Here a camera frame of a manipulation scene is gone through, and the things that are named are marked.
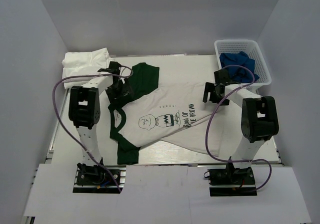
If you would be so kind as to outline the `white green raglan t-shirt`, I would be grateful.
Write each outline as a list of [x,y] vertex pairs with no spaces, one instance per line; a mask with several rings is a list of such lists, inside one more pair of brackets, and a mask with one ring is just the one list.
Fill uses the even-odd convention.
[[139,63],[128,83],[133,95],[110,104],[110,133],[117,142],[117,164],[139,161],[143,146],[159,140],[206,153],[205,132],[215,103],[203,102],[200,84],[159,86],[160,68]]

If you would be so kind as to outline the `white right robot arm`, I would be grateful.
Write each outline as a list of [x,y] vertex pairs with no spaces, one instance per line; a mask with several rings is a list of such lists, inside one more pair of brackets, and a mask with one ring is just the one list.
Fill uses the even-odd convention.
[[[205,149],[214,160],[231,163],[234,166],[226,170],[226,179],[236,184],[244,177],[242,169],[251,166],[251,163],[262,162],[255,160],[258,150],[265,142],[279,132],[279,121],[275,99],[271,96],[261,96],[250,92],[247,88],[256,81],[255,74],[248,68],[239,66],[251,76],[250,83],[240,84],[233,81],[224,67],[214,72],[214,83],[207,83],[203,94],[203,102],[208,100],[216,103],[216,108],[211,114],[205,131]],[[228,105],[232,101],[241,108],[240,128],[242,138],[236,151],[227,160],[215,157],[209,149],[210,125],[218,108]]]

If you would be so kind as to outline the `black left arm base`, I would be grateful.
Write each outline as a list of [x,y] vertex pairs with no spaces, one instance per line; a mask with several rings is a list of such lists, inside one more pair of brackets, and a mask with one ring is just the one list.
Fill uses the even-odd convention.
[[87,166],[78,163],[72,192],[78,194],[119,194],[119,189],[122,190],[125,184],[126,168],[107,168],[110,173],[97,165]]

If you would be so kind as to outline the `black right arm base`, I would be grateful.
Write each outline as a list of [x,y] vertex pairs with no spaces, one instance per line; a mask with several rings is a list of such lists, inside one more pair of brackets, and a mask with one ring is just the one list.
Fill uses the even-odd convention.
[[203,177],[209,182],[211,197],[257,196],[256,182],[251,167],[235,168],[227,163],[223,169],[208,169]]

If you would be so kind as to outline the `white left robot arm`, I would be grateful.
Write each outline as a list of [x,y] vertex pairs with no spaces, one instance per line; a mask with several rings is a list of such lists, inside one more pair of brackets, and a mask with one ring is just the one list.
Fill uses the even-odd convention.
[[80,166],[93,166],[88,177],[96,184],[103,182],[106,177],[105,170],[98,167],[104,164],[97,138],[97,123],[101,117],[100,95],[105,92],[114,106],[133,96],[128,78],[121,76],[122,68],[118,62],[112,61],[108,68],[99,69],[98,75],[91,76],[85,84],[73,86],[70,90],[68,116],[84,146]]

